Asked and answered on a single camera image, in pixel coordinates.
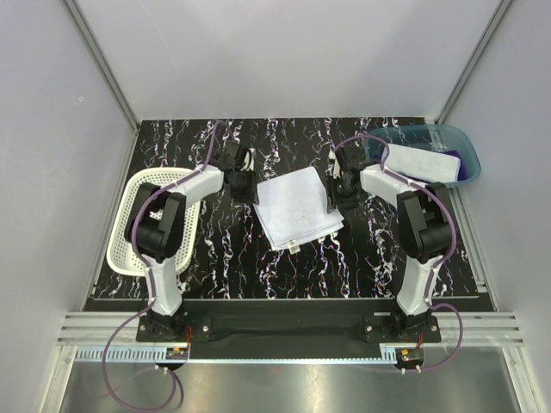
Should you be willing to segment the pale lavender towel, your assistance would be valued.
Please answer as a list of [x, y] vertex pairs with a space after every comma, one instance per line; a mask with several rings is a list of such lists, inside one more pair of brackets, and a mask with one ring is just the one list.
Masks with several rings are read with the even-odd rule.
[[328, 210], [325, 186], [313, 166], [261, 182], [257, 194], [255, 211], [274, 251], [295, 253], [344, 227], [342, 214]]

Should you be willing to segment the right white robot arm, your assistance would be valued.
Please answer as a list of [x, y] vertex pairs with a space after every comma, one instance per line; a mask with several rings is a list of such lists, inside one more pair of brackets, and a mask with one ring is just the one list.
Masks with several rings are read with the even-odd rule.
[[327, 211], [355, 208], [362, 193], [374, 194], [395, 208], [406, 271], [385, 327], [406, 342], [430, 323], [435, 277], [455, 251], [457, 231], [447, 187], [392, 170], [386, 166], [389, 155], [386, 148], [381, 159], [368, 160], [344, 144], [331, 148], [331, 167], [325, 175]]

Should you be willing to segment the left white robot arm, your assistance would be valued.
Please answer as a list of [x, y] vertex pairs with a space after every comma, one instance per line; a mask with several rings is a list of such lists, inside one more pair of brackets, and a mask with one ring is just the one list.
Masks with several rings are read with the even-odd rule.
[[146, 319], [166, 340], [185, 332], [183, 297], [176, 285], [176, 253], [183, 241], [187, 209], [227, 189], [233, 201], [257, 204], [256, 152], [230, 142], [191, 173], [163, 186], [149, 182], [137, 190], [125, 227], [125, 239], [144, 266], [149, 299]]

